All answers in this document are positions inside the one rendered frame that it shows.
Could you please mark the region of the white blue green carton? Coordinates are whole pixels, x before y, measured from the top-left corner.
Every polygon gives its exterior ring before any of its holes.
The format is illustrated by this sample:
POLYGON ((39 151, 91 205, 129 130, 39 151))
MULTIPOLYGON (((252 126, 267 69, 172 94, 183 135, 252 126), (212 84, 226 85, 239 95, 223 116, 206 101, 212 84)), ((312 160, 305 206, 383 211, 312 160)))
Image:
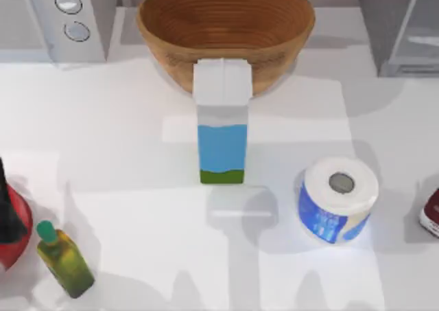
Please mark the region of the white blue green carton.
POLYGON ((244 59, 202 59, 193 66, 200 182, 242 184, 252 67, 244 59))

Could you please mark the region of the brown woven basket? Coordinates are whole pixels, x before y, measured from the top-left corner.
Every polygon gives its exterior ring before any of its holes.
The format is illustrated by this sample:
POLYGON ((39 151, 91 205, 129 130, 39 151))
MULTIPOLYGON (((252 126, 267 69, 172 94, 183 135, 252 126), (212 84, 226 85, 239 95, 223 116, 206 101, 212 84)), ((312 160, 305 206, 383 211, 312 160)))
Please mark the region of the brown woven basket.
POLYGON ((203 58, 244 59, 261 95, 296 61, 316 22, 309 0, 143 0, 137 26, 158 64, 184 91, 203 58))

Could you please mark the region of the white paper roll blue wrapper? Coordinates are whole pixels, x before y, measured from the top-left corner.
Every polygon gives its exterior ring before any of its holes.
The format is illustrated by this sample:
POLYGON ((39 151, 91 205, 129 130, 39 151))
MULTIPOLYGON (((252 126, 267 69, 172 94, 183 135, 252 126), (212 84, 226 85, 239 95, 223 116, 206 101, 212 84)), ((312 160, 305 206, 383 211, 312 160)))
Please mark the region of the white paper roll blue wrapper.
POLYGON ((298 216, 320 240, 354 240, 366 225, 379 196, 375 173, 352 157, 325 157, 305 171, 298 196, 298 216))

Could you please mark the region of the small microwave knob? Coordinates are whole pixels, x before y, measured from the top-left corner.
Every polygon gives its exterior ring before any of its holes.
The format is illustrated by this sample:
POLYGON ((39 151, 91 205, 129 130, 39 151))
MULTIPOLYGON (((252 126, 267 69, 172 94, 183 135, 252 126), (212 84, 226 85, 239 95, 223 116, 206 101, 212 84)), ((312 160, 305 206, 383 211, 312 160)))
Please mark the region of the small microwave knob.
POLYGON ((79 43, 87 41, 91 36, 90 29, 79 21, 65 23, 64 34, 71 41, 79 43))

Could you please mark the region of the green oil bottle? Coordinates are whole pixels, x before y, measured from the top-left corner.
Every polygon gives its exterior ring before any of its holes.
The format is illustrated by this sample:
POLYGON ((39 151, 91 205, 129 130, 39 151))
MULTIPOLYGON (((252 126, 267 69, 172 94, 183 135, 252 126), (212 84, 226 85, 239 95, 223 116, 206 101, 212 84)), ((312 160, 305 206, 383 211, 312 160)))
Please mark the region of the green oil bottle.
POLYGON ((72 299, 82 296, 95 278, 76 243, 48 220, 36 226, 37 253, 56 281, 72 299))

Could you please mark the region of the large microwave knob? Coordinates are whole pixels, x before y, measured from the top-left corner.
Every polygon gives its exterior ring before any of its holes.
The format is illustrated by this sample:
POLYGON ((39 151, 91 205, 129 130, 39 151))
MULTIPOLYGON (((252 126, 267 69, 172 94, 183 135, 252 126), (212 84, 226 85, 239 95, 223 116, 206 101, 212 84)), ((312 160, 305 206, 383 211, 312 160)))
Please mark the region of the large microwave knob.
POLYGON ((65 14, 78 14, 82 8, 82 0, 54 0, 55 6, 65 14))

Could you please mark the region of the pale microwave oven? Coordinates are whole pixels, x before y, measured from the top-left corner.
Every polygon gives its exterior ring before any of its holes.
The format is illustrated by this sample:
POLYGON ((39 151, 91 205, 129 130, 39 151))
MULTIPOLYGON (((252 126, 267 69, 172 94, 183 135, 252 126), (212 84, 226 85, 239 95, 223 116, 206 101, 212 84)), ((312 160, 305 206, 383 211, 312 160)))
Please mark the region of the pale microwave oven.
POLYGON ((82 0, 78 14, 65 14, 54 0, 0 0, 0 63, 105 62, 117 0, 82 0), (85 42, 64 34, 64 24, 79 21, 91 32, 85 42))

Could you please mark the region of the dark red and white can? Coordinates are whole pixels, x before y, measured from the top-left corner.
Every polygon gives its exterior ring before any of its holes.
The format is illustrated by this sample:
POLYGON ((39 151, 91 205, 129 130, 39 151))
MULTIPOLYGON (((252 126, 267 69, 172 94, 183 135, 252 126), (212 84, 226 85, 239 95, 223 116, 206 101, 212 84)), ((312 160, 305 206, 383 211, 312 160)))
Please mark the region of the dark red and white can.
POLYGON ((439 238, 439 188, 421 209, 419 222, 428 232, 439 238))

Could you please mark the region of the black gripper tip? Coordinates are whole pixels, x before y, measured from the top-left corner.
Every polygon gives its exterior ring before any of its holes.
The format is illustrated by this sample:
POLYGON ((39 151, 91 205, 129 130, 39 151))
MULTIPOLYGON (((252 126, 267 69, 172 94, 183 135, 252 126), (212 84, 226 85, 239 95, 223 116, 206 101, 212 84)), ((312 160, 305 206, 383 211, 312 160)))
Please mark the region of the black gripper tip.
POLYGON ((26 234, 27 228, 12 205, 0 157, 0 244, 13 244, 26 234))

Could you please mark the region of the red round object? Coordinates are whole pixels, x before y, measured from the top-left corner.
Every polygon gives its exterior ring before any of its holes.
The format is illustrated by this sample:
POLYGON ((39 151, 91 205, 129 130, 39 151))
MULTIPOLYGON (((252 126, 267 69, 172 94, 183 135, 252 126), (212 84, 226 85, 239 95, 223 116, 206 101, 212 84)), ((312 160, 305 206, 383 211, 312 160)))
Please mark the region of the red round object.
POLYGON ((27 234, 13 244, 0 244, 0 272, 9 270, 22 256, 29 244, 34 224, 32 210, 27 201, 10 185, 8 192, 15 211, 27 228, 27 234))

